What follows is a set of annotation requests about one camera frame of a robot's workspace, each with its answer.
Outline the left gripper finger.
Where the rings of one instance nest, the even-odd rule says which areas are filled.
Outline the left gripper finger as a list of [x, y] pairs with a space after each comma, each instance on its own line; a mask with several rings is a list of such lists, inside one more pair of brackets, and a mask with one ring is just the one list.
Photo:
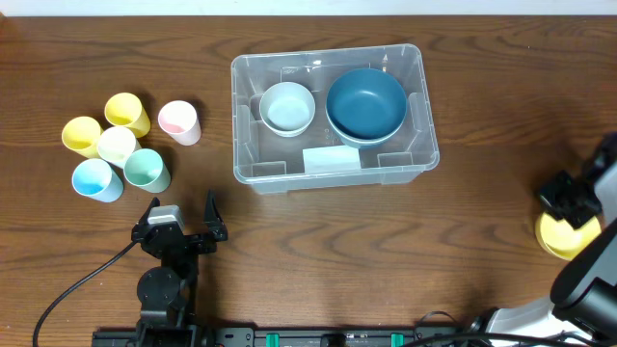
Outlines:
[[216, 242], [228, 240], [228, 229], [216, 207], [213, 190], [209, 190], [206, 195], [203, 223], [207, 226], [208, 232]]
[[160, 200], [158, 198], [153, 198], [146, 212], [142, 215], [142, 217], [138, 220], [136, 225], [131, 230], [131, 241], [134, 243], [145, 243], [148, 242], [152, 238], [152, 227], [149, 225], [148, 217], [151, 210], [154, 207], [158, 207], [160, 205]]

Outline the yellow bowl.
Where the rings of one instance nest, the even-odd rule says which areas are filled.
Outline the yellow bowl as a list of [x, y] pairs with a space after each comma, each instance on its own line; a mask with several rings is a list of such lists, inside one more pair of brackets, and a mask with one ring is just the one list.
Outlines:
[[574, 259], [601, 232], [597, 217], [592, 217], [582, 227], [574, 229], [565, 219], [557, 221], [548, 213], [543, 213], [535, 224], [539, 245], [547, 253], [567, 261]]

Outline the green cup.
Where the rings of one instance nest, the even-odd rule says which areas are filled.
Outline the green cup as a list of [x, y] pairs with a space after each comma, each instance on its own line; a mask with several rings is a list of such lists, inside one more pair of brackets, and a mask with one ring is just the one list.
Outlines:
[[123, 168], [128, 183], [150, 193], [162, 193], [171, 184], [171, 175], [160, 154], [153, 149], [134, 151]]

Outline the cream cup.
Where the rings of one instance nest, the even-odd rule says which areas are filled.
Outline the cream cup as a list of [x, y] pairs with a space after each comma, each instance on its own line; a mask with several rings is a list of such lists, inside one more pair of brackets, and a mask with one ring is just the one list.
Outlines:
[[131, 130], [114, 126], [100, 135], [96, 149], [101, 159], [123, 169], [129, 156], [141, 148]]

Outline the pink cup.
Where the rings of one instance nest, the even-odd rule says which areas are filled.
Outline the pink cup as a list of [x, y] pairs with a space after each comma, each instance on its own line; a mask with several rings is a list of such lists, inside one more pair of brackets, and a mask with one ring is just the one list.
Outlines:
[[183, 146], [194, 145], [201, 137], [197, 110], [187, 101], [168, 102], [159, 111], [157, 120], [161, 129]]

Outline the white small bowl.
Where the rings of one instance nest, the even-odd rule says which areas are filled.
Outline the white small bowl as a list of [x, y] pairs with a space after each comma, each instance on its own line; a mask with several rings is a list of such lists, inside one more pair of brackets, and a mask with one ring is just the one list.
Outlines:
[[284, 137], [284, 138], [293, 138], [293, 137], [297, 137], [301, 134], [303, 134], [304, 132], [307, 131], [307, 127], [304, 128], [299, 128], [299, 129], [295, 129], [295, 130], [280, 130], [280, 129], [276, 129], [276, 128], [269, 128], [269, 130], [271, 130], [274, 134], [280, 136], [280, 137]]

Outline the yellow cup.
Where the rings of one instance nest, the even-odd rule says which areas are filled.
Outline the yellow cup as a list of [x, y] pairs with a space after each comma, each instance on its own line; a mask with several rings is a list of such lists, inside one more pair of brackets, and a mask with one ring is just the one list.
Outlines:
[[117, 93], [110, 97], [104, 107], [104, 116], [114, 126], [131, 130], [136, 138], [145, 137], [151, 128], [141, 100], [133, 93]]
[[97, 144], [102, 132], [102, 127], [94, 118], [77, 117], [64, 126], [62, 143], [86, 158], [99, 158]]

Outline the light grey small bowl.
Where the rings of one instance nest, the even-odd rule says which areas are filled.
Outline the light grey small bowl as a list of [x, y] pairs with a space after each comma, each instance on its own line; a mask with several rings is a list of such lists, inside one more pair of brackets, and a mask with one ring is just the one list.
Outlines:
[[273, 85], [259, 101], [259, 113], [268, 128], [295, 130], [309, 127], [315, 112], [312, 93], [294, 82]]

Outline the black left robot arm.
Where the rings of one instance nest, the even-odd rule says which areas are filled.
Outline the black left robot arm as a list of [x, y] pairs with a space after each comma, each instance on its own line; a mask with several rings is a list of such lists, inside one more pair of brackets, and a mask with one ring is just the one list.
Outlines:
[[161, 265], [145, 272], [137, 286], [141, 322], [153, 328], [179, 328], [194, 313], [199, 256], [213, 254], [228, 239], [228, 229], [217, 210], [215, 194], [207, 192], [203, 224], [206, 231], [186, 234], [177, 205], [153, 199], [131, 230], [131, 240]]

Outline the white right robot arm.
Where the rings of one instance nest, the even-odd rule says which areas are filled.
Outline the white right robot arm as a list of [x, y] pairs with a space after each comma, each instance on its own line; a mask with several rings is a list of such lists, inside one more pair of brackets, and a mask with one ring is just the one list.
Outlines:
[[544, 212], [536, 237], [568, 259], [547, 297], [477, 318], [483, 343], [505, 346], [497, 334], [521, 336], [527, 346], [580, 339], [616, 343], [616, 136], [605, 135], [581, 173], [559, 172], [536, 191]]

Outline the light blue cup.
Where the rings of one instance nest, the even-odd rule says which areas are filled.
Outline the light blue cup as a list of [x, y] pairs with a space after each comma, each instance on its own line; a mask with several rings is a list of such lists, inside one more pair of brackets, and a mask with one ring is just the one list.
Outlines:
[[113, 202], [123, 193], [123, 183], [104, 160], [93, 158], [80, 163], [71, 177], [73, 190], [83, 197]]

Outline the clear plastic storage bin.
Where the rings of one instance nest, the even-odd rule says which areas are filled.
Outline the clear plastic storage bin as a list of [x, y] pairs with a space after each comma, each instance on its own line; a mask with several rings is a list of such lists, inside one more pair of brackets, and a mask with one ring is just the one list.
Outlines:
[[[356, 68], [381, 70], [405, 91], [408, 115], [386, 142], [353, 149], [335, 134], [326, 99], [337, 77]], [[435, 169], [440, 151], [423, 57], [410, 43], [236, 57], [231, 65], [233, 173], [259, 194], [365, 184], [406, 184]], [[259, 112], [266, 90], [292, 82], [316, 103], [307, 130], [282, 137]]]

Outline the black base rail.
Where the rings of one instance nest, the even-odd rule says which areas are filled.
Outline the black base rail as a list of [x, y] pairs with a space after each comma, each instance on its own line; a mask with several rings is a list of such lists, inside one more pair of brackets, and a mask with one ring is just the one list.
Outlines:
[[411, 330], [254, 330], [252, 328], [208, 329], [201, 340], [192, 333], [151, 333], [140, 338], [133, 330], [99, 330], [93, 333], [95, 347], [125, 346], [222, 346], [222, 347], [397, 347], [425, 337], [455, 334], [447, 326]]

